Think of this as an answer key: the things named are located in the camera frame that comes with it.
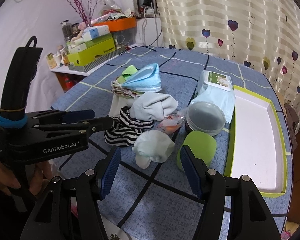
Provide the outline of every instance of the rubber band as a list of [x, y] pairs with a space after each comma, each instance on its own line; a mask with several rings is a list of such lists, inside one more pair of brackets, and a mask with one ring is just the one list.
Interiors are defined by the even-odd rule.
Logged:
[[21, 109], [15, 109], [15, 110], [0, 109], [0, 111], [2, 111], [2, 112], [20, 112], [20, 111], [25, 110], [25, 109], [26, 109], [26, 107], [23, 107]]
[[21, 129], [27, 123], [28, 117], [25, 115], [21, 120], [12, 121], [10, 119], [0, 116], [0, 126], [3, 128], [16, 128]]

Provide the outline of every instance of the red bottle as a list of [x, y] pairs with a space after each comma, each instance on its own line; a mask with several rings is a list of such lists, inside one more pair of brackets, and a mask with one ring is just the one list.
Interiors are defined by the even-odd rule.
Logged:
[[74, 86], [74, 82], [68, 77], [65, 78], [65, 82], [66, 82], [67, 90], [69, 90], [70, 88], [72, 88]]

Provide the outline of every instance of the cardboard box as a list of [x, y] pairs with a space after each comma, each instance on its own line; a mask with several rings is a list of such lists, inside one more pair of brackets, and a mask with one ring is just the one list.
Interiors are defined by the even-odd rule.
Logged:
[[108, 39], [111, 39], [112, 38], [112, 34], [111, 33], [108, 33], [106, 35], [103, 35], [103, 36], [100, 36], [96, 39], [93, 39], [91, 41], [87, 41], [83, 44], [80, 44], [72, 49], [70, 49], [70, 53], [73, 54], [73, 53], [77, 53], [77, 52], [80, 52], [80, 51], [84, 51], [85, 49], [88, 49], [96, 44], [99, 44], [100, 42], [103, 42], [103, 41], [106, 41]]
[[110, 53], [112, 51], [115, 51], [115, 46], [113, 38], [110, 38], [90, 48], [87, 48], [84, 51], [69, 54], [68, 59], [71, 65], [85, 66], [96, 60], [97, 57]]
[[115, 51], [113, 52], [110, 52], [110, 53], [107, 53], [107, 54], [104, 54], [103, 56], [100, 56], [98, 57], [95, 61], [89, 63], [88, 65], [85, 65], [85, 66], [73, 66], [73, 65], [69, 65], [69, 69], [70, 70], [74, 70], [74, 71], [80, 71], [80, 72], [89, 72], [90, 70], [96, 68], [100, 68], [101, 67], [101, 64], [106, 62], [107, 60], [119, 55], [120, 53], [124, 52], [126, 49], [124, 46], [116, 49]]

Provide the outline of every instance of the white tray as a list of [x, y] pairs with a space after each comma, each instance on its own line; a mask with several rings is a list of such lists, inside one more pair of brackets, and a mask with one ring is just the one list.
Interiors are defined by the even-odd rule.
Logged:
[[235, 116], [225, 175], [250, 176], [263, 196], [283, 195], [287, 160], [282, 129], [271, 100], [234, 86]]

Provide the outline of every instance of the pile of clothes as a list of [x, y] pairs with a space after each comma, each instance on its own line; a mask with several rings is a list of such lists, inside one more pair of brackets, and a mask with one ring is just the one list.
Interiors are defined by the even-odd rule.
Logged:
[[178, 107], [171, 95], [157, 93], [161, 88], [159, 65], [147, 65], [140, 70], [131, 65], [111, 82], [113, 100], [109, 116], [111, 129], [106, 130], [106, 143], [131, 146], [136, 163], [145, 169], [151, 161], [165, 162], [173, 151], [174, 142], [159, 130], [149, 130], [155, 121], [162, 121]]

